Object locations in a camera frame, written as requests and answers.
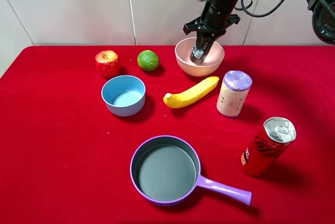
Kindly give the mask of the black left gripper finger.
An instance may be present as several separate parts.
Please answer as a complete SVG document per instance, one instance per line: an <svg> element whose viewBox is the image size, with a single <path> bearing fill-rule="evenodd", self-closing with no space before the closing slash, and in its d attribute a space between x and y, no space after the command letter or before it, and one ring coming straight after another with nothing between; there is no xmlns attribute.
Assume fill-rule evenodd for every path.
<svg viewBox="0 0 335 224"><path fill-rule="evenodd" d="M207 42L206 33L204 33L204 32L197 32L197 34L196 34L196 42L195 42L196 51L197 50L205 51L205 49L207 48L206 42Z"/></svg>

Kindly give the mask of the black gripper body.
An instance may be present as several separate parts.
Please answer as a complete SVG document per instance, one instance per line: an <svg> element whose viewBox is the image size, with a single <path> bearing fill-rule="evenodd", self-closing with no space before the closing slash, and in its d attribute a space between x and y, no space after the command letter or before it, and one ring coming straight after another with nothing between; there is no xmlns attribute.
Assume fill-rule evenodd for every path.
<svg viewBox="0 0 335 224"><path fill-rule="evenodd" d="M228 20L238 0L199 1L205 2L202 14L184 25L184 33L189 34L196 31L205 35L223 35L226 28L231 25Z"/></svg>

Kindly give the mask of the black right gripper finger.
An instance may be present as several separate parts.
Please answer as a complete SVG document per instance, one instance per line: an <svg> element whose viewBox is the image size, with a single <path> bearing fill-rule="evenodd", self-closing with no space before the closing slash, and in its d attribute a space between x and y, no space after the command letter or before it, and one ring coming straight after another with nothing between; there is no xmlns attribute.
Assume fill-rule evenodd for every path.
<svg viewBox="0 0 335 224"><path fill-rule="evenodd" d="M204 51L210 51L214 42L225 34L226 34L225 30L216 32L206 32L204 34Z"/></svg>

